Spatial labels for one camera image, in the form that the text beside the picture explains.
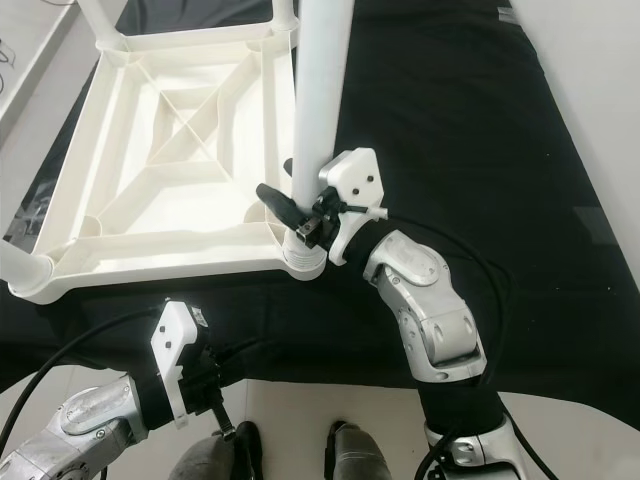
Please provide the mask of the white plastic children table top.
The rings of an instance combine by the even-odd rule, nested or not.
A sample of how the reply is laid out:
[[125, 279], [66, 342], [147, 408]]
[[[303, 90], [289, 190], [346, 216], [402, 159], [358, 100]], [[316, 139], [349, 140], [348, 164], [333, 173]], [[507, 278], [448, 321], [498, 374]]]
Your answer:
[[291, 188], [296, 40], [268, 22], [127, 37], [99, 50], [28, 253], [73, 289], [280, 270], [289, 232], [255, 193]]

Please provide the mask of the grey robot left foot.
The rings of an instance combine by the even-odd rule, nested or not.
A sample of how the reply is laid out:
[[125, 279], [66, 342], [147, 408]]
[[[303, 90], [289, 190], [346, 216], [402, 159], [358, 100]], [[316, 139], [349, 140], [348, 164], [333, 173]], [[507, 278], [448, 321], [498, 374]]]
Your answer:
[[210, 436], [191, 445], [166, 480], [265, 480], [260, 454], [256, 431], [238, 431], [233, 442]]

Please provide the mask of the faint clear tape patch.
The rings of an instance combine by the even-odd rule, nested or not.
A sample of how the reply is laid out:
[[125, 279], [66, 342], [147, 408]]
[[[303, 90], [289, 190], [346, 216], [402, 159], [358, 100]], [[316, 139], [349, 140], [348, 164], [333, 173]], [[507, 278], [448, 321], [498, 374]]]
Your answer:
[[573, 212], [594, 244], [617, 246], [617, 239], [602, 207], [575, 206]]

